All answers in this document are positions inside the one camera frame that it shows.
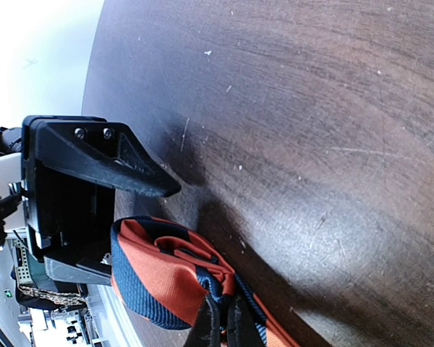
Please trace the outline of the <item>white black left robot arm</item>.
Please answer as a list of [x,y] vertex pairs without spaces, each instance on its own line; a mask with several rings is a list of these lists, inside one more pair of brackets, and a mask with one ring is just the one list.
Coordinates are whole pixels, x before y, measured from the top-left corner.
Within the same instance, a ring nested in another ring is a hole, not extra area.
[[[5,179],[4,161],[17,159]],[[5,220],[21,212],[29,252],[52,280],[108,285],[115,194],[169,197],[180,184],[123,123],[95,116],[29,116],[0,128],[0,246]]]

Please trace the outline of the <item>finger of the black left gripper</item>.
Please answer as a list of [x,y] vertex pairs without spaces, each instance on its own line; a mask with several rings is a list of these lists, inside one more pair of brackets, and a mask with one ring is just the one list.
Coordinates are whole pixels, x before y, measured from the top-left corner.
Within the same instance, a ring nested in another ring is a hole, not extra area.
[[35,121],[34,135],[35,158],[59,173],[146,197],[170,197],[181,189],[126,124]]
[[108,239],[63,246],[44,255],[46,274],[59,282],[110,286],[111,266],[101,262],[110,251]]

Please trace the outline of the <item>red navy striped tie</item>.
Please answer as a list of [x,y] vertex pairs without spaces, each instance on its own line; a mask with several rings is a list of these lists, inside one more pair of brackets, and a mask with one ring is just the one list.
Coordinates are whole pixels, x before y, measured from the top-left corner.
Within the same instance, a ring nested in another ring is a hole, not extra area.
[[238,294],[247,302],[264,346],[298,346],[225,258],[199,234],[149,216],[122,218],[111,227],[111,284],[133,312],[166,330],[192,329],[210,294],[221,315]]

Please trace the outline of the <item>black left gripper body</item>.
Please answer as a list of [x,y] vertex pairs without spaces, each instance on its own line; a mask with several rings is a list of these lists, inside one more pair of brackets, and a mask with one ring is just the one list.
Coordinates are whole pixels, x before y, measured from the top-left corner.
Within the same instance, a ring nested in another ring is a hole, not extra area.
[[35,158],[35,121],[106,121],[85,116],[28,116],[22,123],[23,208],[31,253],[39,262],[63,246],[109,240],[116,189],[50,168]]

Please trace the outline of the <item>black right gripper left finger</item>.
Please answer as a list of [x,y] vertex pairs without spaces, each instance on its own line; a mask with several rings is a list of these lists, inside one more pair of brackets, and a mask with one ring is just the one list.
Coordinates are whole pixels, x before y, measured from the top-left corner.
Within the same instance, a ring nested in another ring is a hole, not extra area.
[[208,294],[199,309],[184,347],[221,347],[221,315],[217,303]]

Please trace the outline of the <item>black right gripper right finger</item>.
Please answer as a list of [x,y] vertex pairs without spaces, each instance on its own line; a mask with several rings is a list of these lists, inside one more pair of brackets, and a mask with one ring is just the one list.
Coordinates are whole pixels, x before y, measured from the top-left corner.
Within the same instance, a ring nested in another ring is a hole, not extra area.
[[228,308],[226,336],[228,347],[263,347],[247,302],[235,296]]

